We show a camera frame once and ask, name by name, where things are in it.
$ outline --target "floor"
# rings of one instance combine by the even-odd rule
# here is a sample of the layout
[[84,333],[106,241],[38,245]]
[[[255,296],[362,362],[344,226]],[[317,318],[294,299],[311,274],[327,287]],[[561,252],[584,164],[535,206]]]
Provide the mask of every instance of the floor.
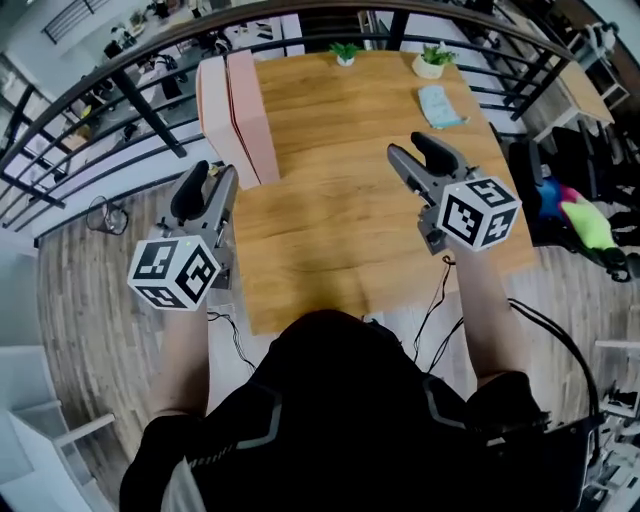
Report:
[[[149,420],[146,394],[162,343],[161,315],[127,288],[126,274],[136,242],[146,238],[166,187],[124,202],[130,225],[121,237],[89,231],[84,219],[47,236],[39,259],[39,313],[43,340],[57,394],[71,425],[107,412],[116,422],[81,441],[80,449],[105,495],[117,502],[122,475]],[[636,365],[616,350],[594,347],[596,339],[640,335],[637,284],[613,283],[599,267],[558,249],[539,250],[540,265],[506,279],[510,296],[547,314],[573,336],[589,361],[600,389],[635,383]],[[425,257],[429,257],[425,248]],[[275,336],[251,336],[237,272],[233,292],[211,295],[210,306],[235,319],[248,358],[258,363]],[[435,290],[424,302],[374,315],[392,329],[413,356],[413,338]],[[425,369],[460,316],[457,293],[450,293],[421,338],[418,365]],[[534,395],[555,422],[586,410],[582,373],[568,352],[541,329],[523,321],[531,338],[530,375]],[[228,325],[210,329],[210,408],[249,377]],[[436,371],[462,396],[475,388],[462,333],[456,334]]]

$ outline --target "wooden table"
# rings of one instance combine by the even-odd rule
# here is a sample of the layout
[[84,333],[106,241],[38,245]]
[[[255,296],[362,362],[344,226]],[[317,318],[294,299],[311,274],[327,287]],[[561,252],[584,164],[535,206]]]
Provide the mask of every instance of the wooden table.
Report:
[[[387,161],[412,131],[435,134],[472,165],[515,190],[480,106],[454,66],[427,81],[415,54],[366,52],[350,68],[310,54],[257,64],[281,181],[238,194],[234,226],[246,306],[255,334],[278,332],[306,312],[355,316],[427,300],[443,270],[416,227],[422,201]],[[465,126],[436,131],[417,90],[441,84]],[[500,272],[534,263],[523,215],[493,251]]]
[[[523,32],[547,38],[531,20],[524,16],[509,11],[509,17]],[[516,42],[516,44],[522,51],[526,51],[526,47],[529,47],[530,52],[537,58],[537,54],[533,52],[530,45],[521,42]],[[552,57],[549,60],[551,66],[555,66],[557,62],[557,57]],[[538,131],[533,140],[540,142],[551,134],[553,128],[565,126],[577,116],[585,117],[588,126],[593,125],[594,122],[600,122],[605,126],[614,122],[604,99],[589,80],[587,74],[577,62],[571,61],[555,82],[524,113],[523,119]]]

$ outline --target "chair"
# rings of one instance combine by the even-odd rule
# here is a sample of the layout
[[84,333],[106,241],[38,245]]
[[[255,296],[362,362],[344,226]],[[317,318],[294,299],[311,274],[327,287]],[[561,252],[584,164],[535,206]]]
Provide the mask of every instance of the chair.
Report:
[[[532,140],[514,142],[509,146],[508,153],[511,176],[522,200],[522,209],[535,247],[560,246],[571,253],[581,254],[596,265],[605,268],[616,282],[627,282],[640,277],[640,255],[635,253],[625,255],[615,247],[604,250],[590,249],[585,246],[572,226],[562,218],[541,215],[546,193],[542,165],[550,162],[549,156],[541,152],[537,144]],[[551,164],[550,168],[552,176],[562,181],[556,175],[555,166]],[[582,178],[576,179],[575,182],[589,185],[589,180]],[[573,187],[568,183],[563,182],[563,184]]]
[[640,212],[637,197],[620,188],[640,185],[638,165],[627,159],[613,163],[611,142],[602,125],[598,124],[598,136],[589,133],[581,120],[578,127],[579,132],[553,129],[558,150],[551,158],[554,176],[590,201],[618,203]]

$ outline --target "small succulent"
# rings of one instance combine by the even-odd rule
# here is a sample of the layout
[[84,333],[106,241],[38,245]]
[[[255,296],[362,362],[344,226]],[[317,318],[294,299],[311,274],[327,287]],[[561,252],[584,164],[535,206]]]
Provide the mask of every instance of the small succulent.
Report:
[[433,64],[434,66],[444,66],[453,62],[458,55],[454,52],[447,51],[447,47],[444,43],[440,43],[439,46],[427,46],[424,45],[424,51],[422,52],[422,60],[427,64]]
[[353,43],[333,43],[329,46],[329,49],[344,61],[353,59],[356,56],[356,53],[360,51],[360,48]]

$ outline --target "blue cloth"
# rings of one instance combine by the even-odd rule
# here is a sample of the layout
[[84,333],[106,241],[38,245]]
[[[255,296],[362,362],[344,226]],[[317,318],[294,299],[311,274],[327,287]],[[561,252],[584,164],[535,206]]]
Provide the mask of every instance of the blue cloth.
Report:
[[429,124],[442,130],[449,126],[466,124],[469,119],[461,118],[453,109],[444,87],[441,85],[427,85],[418,90],[420,108]]
[[564,215],[560,211],[560,202],[562,201],[562,189],[560,183],[553,177],[545,178],[542,186],[536,187],[542,204],[538,216],[541,219],[557,218],[565,221]]

